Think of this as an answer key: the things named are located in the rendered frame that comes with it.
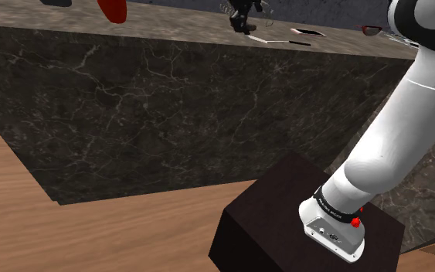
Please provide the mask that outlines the black-handled kitchen knife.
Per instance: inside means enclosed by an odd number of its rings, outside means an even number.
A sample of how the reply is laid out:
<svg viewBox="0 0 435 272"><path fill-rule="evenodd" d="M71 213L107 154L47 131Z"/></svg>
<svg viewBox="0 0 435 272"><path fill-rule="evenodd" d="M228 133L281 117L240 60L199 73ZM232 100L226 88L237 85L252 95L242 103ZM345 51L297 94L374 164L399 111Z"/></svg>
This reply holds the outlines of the black-handled kitchen knife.
<svg viewBox="0 0 435 272"><path fill-rule="evenodd" d="M256 36L252 36L252 35L246 35L247 38L252 39L254 41L260 42L260 43L264 43L264 44L271 44L271 43L289 43L289 44L294 44L294 45L299 45L299 46L311 46L310 43L306 43L306 42L296 42L293 40L265 40L265 39L261 39L259 37Z"/></svg>

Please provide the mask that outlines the red rounded object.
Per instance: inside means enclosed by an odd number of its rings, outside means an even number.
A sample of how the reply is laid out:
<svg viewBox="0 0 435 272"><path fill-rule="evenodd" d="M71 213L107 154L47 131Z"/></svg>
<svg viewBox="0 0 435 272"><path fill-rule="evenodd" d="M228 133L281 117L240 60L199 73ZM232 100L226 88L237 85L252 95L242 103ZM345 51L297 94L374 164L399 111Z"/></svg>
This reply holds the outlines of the red rounded object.
<svg viewBox="0 0 435 272"><path fill-rule="evenodd" d="M122 24L126 21L126 0L97 0L97 4L110 22Z"/></svg>

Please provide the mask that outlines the silver cutlery piece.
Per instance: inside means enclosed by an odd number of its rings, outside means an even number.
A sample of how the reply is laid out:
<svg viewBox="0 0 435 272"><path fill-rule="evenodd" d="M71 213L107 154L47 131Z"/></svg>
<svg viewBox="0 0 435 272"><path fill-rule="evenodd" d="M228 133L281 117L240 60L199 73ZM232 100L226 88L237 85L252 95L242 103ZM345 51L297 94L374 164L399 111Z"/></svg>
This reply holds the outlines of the silver cutlery piece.
<svg viewBox="0 0 435 272"><path fill-rule="evenodd" d="M414 49L418 49L419 48L419 44L409 40L407 38L404 38L402 36L398 36L398 35L394 35L394 34L388 34L385 33L385 36L387 36L390 40L394 41L394 42L398 42L398 43L402 43L403 45L406 45L408 47L414 48Z"/></svg>

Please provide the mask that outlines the red bowl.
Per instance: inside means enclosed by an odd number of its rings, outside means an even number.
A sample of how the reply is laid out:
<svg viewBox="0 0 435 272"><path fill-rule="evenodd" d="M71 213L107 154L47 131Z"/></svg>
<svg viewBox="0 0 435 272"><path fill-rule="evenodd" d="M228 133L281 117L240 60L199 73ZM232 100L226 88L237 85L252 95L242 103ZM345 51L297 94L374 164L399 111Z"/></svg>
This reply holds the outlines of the red bowl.
<svg viewBox="0 0 435 272"><path fill-rule="evenodd" d="M365 36L376 36L380 34L382 31L381 26L374 26L374 25L355 25L355 27L358 27L362 30L362 33Z"/></svg>

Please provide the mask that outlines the dark robot stand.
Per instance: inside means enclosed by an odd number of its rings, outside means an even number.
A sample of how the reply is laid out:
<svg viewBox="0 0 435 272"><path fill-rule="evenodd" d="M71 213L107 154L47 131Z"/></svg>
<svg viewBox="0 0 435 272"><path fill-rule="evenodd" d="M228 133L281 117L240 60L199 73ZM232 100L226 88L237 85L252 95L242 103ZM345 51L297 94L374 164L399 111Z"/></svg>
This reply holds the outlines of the dark robot stand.
<svg viewBox="0 0 435 272"><path fill-rule="evenodd" d="M298 206L328 177L294 152L283 157L223 210L209 258L220 272L396 272L405 226L370 202L355 263L304 233Z"/></svg>

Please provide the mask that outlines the black phone with pale rim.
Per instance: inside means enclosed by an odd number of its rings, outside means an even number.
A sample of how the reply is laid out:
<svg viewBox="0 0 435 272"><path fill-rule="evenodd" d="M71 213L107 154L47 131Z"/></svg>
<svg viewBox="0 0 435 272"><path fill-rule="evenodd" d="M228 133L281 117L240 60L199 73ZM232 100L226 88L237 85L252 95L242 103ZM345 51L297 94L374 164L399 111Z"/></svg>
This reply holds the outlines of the black phone with pale rim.
<svg viewBox="0 0 435 272"><path fill-rule="evenodd" d="M325 34L323 34L322 32L318 32L310 29L291 28L291 31L296 33L297 35L302 35L302 36L325 36Z"/></svg>

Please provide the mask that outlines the dark marble counter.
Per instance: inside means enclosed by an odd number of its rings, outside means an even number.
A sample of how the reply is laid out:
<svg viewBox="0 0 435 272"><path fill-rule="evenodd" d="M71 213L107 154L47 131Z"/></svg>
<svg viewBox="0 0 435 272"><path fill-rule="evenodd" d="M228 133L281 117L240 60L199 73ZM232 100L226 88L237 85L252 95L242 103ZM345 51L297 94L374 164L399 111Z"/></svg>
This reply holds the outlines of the dark marble counter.
<svg viewBox="0 0 435 272"><path fill-rule="evenodd" d="M0 136L61 205L255 179L289 151L328 167L416 52L295 24L97 0L0 0Z"/></svg>

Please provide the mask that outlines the black rounded object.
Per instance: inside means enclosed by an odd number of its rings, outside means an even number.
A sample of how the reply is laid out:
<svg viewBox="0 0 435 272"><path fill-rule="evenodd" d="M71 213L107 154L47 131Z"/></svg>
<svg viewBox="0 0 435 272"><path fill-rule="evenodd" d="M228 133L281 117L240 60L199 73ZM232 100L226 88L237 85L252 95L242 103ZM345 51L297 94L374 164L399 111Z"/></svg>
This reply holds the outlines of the black rounded object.
<svg viewBox="0 0 435 272"><path fill-rule="evenodd" d="M70 7L73 4L72 0L40 0L41 3L48 6L55 6L55 7Z"/></svg>

